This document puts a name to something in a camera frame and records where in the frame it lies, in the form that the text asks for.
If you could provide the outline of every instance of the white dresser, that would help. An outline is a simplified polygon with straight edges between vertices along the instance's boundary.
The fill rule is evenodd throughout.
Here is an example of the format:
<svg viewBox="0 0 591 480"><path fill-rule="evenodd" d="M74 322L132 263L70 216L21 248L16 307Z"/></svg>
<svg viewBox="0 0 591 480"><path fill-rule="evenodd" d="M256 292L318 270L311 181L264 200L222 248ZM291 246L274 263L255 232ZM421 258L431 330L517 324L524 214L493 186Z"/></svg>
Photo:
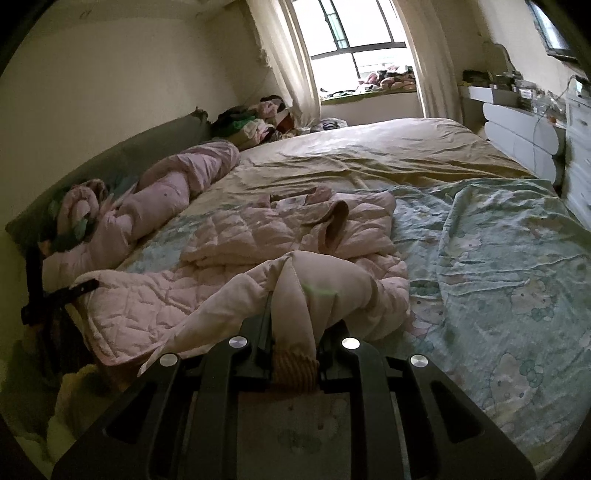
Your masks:
<svg viewBox="0 0 591 480"><path fill-rule="evenodd" d="M591 229L591 99L569 94L567 123L563 198L568 209Z"/></svg>

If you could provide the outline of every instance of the mattress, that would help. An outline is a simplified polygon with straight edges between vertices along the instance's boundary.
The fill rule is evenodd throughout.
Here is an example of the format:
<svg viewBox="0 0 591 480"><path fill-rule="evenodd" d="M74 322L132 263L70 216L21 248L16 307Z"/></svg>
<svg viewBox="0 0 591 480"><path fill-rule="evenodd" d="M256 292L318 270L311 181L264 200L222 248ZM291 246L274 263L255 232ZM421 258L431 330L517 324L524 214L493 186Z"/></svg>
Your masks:
<svg viewBox="0 0 591 480"><path fill-rule="evenodd" d="M413 321L377 347L429 356L541 477L591 404L591 325L582 320L591 234L549 182L453 121L396 120L253 148L120 268L170 268L212 211L320 183L397 198L391 238L408 265ZM244 394L238 478L347 478L349 431L346 395Z"/></svg>

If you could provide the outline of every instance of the white curtain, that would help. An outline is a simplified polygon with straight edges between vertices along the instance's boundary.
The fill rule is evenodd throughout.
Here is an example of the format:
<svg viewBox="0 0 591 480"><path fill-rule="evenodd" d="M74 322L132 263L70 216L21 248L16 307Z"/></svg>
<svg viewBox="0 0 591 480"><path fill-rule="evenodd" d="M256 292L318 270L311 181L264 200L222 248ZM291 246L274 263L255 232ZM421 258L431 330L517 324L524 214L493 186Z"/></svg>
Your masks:
<svg viewBox="0 0 591 480"><path fill-rule="evenodd" d="M451 118L461 123L462 107L452 57L432 0L392 0L392 3L413 53L425 118Z"/></svg>
<svg viewBox="0 0 591 480"><path fill-rule="evenodd" d="M320 120L320 98L292 0L247 0L262 48L297 126Z"/></svg>

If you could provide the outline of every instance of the window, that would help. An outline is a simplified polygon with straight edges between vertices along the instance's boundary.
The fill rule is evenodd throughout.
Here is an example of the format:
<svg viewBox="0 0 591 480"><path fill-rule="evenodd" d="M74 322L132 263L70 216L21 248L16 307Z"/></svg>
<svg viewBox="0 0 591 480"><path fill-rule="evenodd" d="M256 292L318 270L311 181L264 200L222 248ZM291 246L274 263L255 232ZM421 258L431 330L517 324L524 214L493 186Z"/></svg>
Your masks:
<svg viewBox="0 0 591 480"><path fill-rule="evenodd" d="M355 90L377 70L413 65L390 0L293 0L316 85Z"/></svg>

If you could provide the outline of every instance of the window sill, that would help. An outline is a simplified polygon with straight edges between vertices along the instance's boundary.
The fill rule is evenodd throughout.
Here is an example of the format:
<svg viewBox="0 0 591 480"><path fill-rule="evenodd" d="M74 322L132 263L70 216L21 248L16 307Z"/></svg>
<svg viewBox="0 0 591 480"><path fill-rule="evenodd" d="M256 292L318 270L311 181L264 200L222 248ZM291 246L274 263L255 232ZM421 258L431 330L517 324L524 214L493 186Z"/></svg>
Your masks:
<svg viewBox="0 0 591 480"><path fill-rule="evenodd" d="M350 95L344 95L342 97L336 98L326 98L320 101L321 105L340 105L341 103L351 103L351 102L359 102L360 100L371 98L371 97L378 97L381 95L393 95L395 93L416 93L417 89L413 88L411 90L403 90L403 89L387 89L387 90L374 90L373 92L365 92L365 93L351 93Z"/></svg>

